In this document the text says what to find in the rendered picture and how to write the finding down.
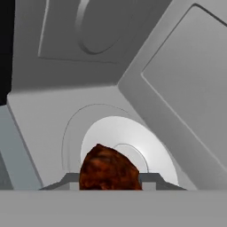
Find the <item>grey microwave oven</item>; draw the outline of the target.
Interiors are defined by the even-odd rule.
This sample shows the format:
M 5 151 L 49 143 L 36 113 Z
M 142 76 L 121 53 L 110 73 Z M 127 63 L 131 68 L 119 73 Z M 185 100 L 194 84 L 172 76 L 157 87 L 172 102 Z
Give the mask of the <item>grey microwave oven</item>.
M 36 189 L 120 116 L 162 142 L 180 186 L 227 190 L 227 0 L 15 0 L 7 105 Z

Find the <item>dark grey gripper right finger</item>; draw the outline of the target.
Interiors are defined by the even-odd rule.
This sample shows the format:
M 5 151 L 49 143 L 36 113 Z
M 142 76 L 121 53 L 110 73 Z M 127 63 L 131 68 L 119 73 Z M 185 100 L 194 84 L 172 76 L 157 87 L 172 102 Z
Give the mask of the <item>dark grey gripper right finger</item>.
M 184 188 L 166 182 L 159 173 L 140 173 L 139 183 L 144 191 L 183 191 Z

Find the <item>white round plate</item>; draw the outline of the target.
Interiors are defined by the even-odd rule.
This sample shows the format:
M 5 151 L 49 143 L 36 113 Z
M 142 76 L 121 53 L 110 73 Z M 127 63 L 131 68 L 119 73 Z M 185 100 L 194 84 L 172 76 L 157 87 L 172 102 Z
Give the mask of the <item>white round plate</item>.
M 120 116 L 94 122 L 82 141 L 81 162 L 97 144 L 125 155 L 140 173 L 159 173 L 166 182 L 179 185 L 167 148 L 142 124 Z

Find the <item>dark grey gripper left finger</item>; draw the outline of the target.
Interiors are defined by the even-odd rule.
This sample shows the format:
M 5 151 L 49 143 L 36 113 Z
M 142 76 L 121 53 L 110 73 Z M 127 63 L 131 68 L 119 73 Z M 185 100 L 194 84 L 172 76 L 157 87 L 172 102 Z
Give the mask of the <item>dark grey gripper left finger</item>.
M 78 173 L 66 173 L 59 182 L 43 187 L 42 191 L 78 191 L 79 178 L 80 175 Z

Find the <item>brown chicken drumstick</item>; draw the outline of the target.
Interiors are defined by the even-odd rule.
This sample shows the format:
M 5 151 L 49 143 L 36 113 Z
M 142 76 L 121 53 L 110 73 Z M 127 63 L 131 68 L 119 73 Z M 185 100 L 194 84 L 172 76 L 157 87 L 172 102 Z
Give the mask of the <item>brown chicken drumstick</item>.
M 123 154 L 96 144 L 85 156 L 79 177 L 81 190 L 141 191 L 139 171 Z

